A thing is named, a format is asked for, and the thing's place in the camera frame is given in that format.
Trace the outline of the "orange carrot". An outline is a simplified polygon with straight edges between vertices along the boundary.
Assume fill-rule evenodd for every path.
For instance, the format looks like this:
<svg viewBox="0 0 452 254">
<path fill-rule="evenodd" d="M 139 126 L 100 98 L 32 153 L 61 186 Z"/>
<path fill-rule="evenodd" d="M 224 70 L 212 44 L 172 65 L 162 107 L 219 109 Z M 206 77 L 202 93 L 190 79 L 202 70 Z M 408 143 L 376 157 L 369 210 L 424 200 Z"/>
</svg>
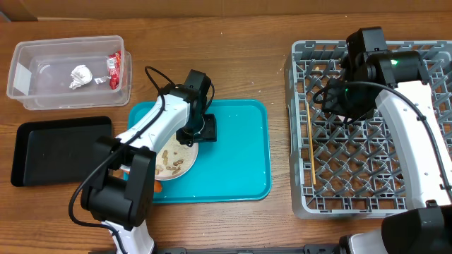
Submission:
<svg viewBox="0 0 452 254">
<path fill-rule="evenodd" d="M 162 184 L 159 181 L 154 181 L 154 192 L 155 193 L 162 192 Z"/>
</svg>

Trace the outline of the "pink plate with rice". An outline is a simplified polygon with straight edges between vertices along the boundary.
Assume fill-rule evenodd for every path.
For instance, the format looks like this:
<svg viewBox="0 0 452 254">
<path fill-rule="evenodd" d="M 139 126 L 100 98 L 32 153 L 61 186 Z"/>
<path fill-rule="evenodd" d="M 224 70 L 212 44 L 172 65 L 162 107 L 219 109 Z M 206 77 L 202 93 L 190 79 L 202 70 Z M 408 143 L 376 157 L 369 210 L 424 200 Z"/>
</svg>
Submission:
<svg viewBox="0 0 452 254">
<path fill-rule="evenodd" d="M 181 145 L 173 135 L 156 157 L 155 179 L 168 181 L 185 174 L 198 156 L 198 144 Z"/>
</svg>

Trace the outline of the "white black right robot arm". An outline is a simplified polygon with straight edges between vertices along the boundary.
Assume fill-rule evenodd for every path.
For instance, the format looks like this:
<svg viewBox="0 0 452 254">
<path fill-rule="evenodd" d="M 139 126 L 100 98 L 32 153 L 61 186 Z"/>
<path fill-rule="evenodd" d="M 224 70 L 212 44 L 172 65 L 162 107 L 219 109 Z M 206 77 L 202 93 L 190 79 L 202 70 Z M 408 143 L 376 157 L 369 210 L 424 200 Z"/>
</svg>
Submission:
<svg viewBox="0 0 452 254">
<path fill-rule="evenodd" d="M 432 89 L 416 51 L 365 52 L 313 96 L 345 123 L 378 109 L 389 128 L 405 182 L 406 212 L 380 229 L 347 236 L 349 253 L 450 253 L 451 158 L 436 120 Z"/>
</svg>

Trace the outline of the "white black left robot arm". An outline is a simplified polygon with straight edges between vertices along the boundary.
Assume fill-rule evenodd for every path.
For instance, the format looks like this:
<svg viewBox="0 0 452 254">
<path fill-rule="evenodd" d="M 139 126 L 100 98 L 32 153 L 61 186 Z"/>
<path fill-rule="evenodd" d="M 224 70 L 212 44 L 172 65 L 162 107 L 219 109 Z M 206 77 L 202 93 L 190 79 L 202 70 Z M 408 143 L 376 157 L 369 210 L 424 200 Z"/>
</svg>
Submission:
<svg viewBox="0 0 452 254">
<path fill-rule="evenodd" d="M 217 140 L 216 119 L 207 112 L 215 87 L 191 70 L 182 84 L 157 89 L 154 107 L 132 128 L 95 143 L 97 167 L 69 201 L 69 217 L 80 226 L 107 229 L 117 253 L 154 253 L 145 218 L 153 202 L 157 154 L 176 137 L 188 147 Z"/>
</svg>

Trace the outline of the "white paper tissue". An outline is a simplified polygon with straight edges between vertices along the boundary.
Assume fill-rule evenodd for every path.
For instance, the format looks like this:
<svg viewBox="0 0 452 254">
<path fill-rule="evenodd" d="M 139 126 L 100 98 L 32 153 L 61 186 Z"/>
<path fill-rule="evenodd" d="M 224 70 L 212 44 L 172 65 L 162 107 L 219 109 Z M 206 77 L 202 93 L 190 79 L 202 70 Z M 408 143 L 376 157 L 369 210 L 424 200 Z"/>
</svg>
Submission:
<svg viewBox="0 0 452 254">
<path fill-rule="evenodd" d="M 69 87 L 72 90 L 88 84 L 93 79 L 93 75 L 86 65 L 75 67 L 71 72 L 71 77 L 73 80 Z"/>
</svg>

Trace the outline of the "wooden chopstick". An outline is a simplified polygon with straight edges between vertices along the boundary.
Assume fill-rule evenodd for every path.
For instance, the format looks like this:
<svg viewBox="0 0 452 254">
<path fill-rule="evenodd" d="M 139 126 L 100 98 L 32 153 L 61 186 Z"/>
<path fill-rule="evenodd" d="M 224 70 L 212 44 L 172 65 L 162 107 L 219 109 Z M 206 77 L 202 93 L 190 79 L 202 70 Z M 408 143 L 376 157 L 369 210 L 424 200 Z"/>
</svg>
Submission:
<svg viewBox="0 0 452 254">
<path fill-rule="evenodd" d="M 311 162 L 311 179 L 313 185 L 316 185 L 316 173 L 315 173 L 315 159 L 314 159 L 314 146 L 312 140 L 312 124 L 310 117 L 310 106 L 309 103 L 306 102 L 306 112 L 307 112 L 307 135 L 309 139 L 309 156 Z"/>
</svg>

